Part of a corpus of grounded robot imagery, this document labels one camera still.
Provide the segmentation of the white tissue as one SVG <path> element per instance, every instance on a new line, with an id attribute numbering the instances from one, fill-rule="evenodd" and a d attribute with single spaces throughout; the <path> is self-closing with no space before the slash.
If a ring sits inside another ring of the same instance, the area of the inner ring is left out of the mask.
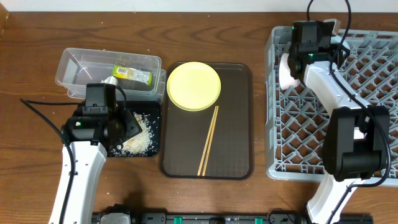
<path id="1" fill-rule="evenodd" d="M 106 78 L 105 80 L 102 80 L 101 83 L 111 84 L 111 85 L 117 86 L 118 85 L 118 79 L 113 77 L 113 76 L 110 76 L 110 77 Z"/>

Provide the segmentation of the pink white bowl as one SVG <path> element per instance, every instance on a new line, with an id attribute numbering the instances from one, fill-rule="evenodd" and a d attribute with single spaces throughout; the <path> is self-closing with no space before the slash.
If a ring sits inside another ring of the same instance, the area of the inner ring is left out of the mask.
<path id="1" fill-rule="evenodd" d="M 296 88 L 300 85 L 300 80 L 294 79 L 290 74 L 288 58 L 289 54 L 283 53 L 279 64 L 279 85 L 282 90 L 286 90 L 290 87 Z"/>

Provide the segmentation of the pile of rice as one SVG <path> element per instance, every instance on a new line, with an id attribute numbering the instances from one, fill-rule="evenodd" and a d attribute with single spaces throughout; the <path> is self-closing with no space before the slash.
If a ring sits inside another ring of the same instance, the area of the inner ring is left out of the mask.
<path id="1" fill-rule="evenodd" d="M 148 114 L 139 114 L 133 112 L 142 132 L 137 136 L 127 140 L 122 146 L 112 149 L 109 155 L 111 157 L 134 157 L 146 156 L 150 149 L 154 148 L 154 131 L 152 130 L 153 121 L 149 120 Z"/>

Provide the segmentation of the yellow green snack wrapper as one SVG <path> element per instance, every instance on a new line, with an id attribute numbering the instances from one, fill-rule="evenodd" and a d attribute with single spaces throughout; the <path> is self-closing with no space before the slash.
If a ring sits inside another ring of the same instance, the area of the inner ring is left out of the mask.
<path id="1" fill-rule="evenodd" d="M 115 65 L 113 67 L 112 76 L 115 78 L 141 82 L 146 84 L 147 86 L 152 85 L 152 73 L 131 68 L 131 67 L 123 67 L 120 65 Z"/>

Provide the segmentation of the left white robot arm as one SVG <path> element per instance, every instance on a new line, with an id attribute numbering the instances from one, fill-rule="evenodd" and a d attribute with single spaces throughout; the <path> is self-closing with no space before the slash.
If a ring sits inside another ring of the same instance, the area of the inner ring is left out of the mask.
<path id="1" fill-rule="evenodd" d="M 117 85 L 91 83 L 86 98 L 62 126 L 62 173 L 50 223 L 90 223 L 108 152 L 141 133 L 136 118 L 117 102 Z"/>

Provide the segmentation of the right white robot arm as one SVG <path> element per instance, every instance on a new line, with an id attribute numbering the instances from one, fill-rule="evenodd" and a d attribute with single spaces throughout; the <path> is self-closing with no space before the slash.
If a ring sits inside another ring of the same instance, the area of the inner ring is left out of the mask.
<path id="1" fill-rule="evenodd" d="M 359 187 L 379 170 L 391 168 L 389 110 L 360 97 L 338 69 L 350 55 L 336 19 L 297 21 L 289 51 L 279 65 L 281 89 L 299 84 L 311 89 L 330 117 L 322 147 L 325 168 L 315 195 L 307 203 L 312 223 L 336 223 Z"/>

